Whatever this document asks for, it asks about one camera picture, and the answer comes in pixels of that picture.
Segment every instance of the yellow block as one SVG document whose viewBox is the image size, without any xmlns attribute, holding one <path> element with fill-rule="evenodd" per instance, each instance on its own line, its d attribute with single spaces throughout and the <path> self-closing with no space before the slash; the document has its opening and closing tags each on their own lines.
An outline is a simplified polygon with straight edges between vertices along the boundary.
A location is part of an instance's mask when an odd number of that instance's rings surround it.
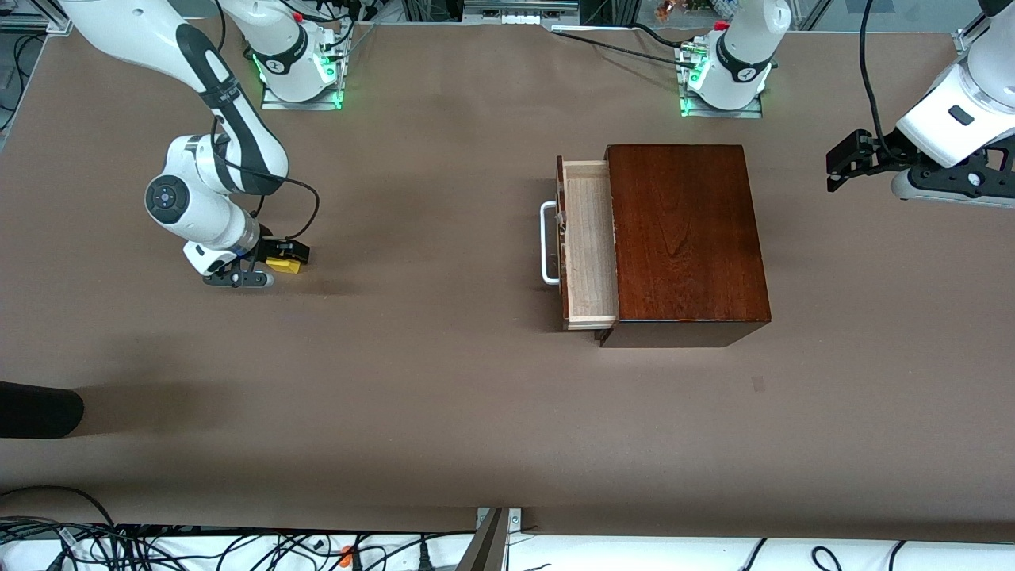
<svg viewBox="0 0 1015 571">
<path fill-rule="evenodd" d="M 265 263 L 275 271 L 282 273 L 299 273 L 299 260 L 283 260 L 281 258 L 268 258 Z"/>
</svg>

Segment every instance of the white label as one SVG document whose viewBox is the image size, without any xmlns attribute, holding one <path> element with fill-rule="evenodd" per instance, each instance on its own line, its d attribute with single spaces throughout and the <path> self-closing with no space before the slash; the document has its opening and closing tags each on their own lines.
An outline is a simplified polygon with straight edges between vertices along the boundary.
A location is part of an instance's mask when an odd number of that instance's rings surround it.
<svg viewBox="0 0 1015 571">
<path fill-rule="evenodd" d="M 60 538 L 63 539 L 64 543 L 67 544 L 68 546 L 73 548 L 74 546 L 77 545 L 77 540 L 74 539 L 74 536 L 71 534 L 71 532 L 68 531 L 66 527 L 61 527 L 60 531 L 58 531 L 57 533 L 60 534 Z"/>
</svg>

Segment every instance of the black button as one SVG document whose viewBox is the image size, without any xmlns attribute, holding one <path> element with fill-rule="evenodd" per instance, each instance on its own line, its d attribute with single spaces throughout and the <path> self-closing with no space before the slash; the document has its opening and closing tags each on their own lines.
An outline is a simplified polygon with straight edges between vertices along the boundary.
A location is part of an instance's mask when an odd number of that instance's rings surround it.
<svg viewBox="0 0 1015 571">
<path fill-rule="evenodd" d="M 968 127 L 972 123 L 972 116 L 957 104 L 953 104 L 952 108 L 948 110 L 948 115 L 955 118 L 955 121 L 961 123 L 963 127 Z"/>
<path fill-rule="evenodd" d="M 155 198 L 158 201 L 158 205 L 162 208 L 168 208 L 177 203 L 177 191 L 173 190 L 173 187 L 163 186 L 158 189 L 155 194 Z"/>
</svg>

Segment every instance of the white surface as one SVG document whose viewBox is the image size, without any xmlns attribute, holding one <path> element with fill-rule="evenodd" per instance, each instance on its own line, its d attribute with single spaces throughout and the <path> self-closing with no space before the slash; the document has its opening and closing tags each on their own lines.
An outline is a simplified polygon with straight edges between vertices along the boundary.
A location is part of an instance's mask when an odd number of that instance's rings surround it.
<svg viewBox="0 0 1015 571">
<path fill-rule="evenodd" d="M 393 550 L 418 536 L 373 536 L 362 546 L 384 546 Z M 453 536 L 428 542 L 430 560 L 437 569 L 458 563 L 470 536 Z M 221 552 L 234 537 L 159 540 L 156 546 L 175 555 L 213 555 Z M 352 544 L 352 536 L 332 536 L 332 552 Z M 597 569 L 651 569 L 654 571 L 737 571 L 746 563 L 757 540 L 619 538 L 515 534 L 507 555 L 509 571 L 528 571 L 549 564 L 547 571 L 590 571 Z M 250 571 L 275 546 L 275 537 L 265 537 L 230 554 L 222 571 Z M 811 550 L 825 546 L 838 558 L 845 571 L 883 571 L 895 542 L 850 540 L 770 540 L 761 549 L 752 571 L 815 571 Z M 28 541 L 0 547 L 4 571 L 42 571 L 59 552 L 57 541 Z M 363 566 L 378 560 L 380 550 L 363 554 Z M 316 558 L 321 567 L 324 558 Z M 330 567 L 330 560 L 325 569 Z M 419 550 L 407 549 L 393 557 L 389 571 L 416 571 Z M 193 571 L 214 571 L 217 560 L 189 560 L 182 564 Z M 895 560 L 896 571 L 964 569 L 977 571 L 1011 570 L 1015 567 L 1015 546 L 979 544 L 909 543 Z M 260 569 L 266 569 L 262 563 Z M 97 566 L 80 566 L 80 571 L 99 571 Z M 278 571 L 312 571 L 311 561 L 287 556 Z"/>
</svg>

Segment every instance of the mounting plate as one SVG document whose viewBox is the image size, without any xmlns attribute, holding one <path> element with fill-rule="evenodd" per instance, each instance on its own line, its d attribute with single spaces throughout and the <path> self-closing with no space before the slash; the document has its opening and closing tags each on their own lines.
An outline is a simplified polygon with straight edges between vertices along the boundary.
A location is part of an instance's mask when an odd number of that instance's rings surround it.
<svg viewBox="0 0 1015 571">
<path fill-rule="evenodd" d="M 751 102 L 743 109 L 736 111 L 726 111 L 716 109 L 704 102 L 701 95 L 687 86 L 691 76 L 701 71 L 708 65 L 708 46 L 704 43 L 704 37 L 697 37 L 691 42 L 685 42 L 680 48 L 673 49 L 673 55 L 679 62 L 691 62 L 696 67 L 688 69 L 677 66 L 677 89 L 680 93 L 680 116 L 681 117 L 725 117 L 727 119 L 761 119 L 761 96 L 754 95 Z"/>
<path fill-rule="evenodd" d="M 352 46 L 352 34 L 344 42 L 333 48 L 333 53 L 326 55 L 336 56 L 333 63 L 324 64 L 326 72 L 334 73 L 337 79 L 331 85 L 324 88 L 316 97 L 304 101 L 287 101 L 280 99 L 271 91 L 268 85 L 261 80 L 264 85 L 264 92 L 261 95 L 261 109 L 270 111 L 335 111 L 342 109 L 345 98 L 345 76 L 349 73 L 349 52 Z"/>
</svg>

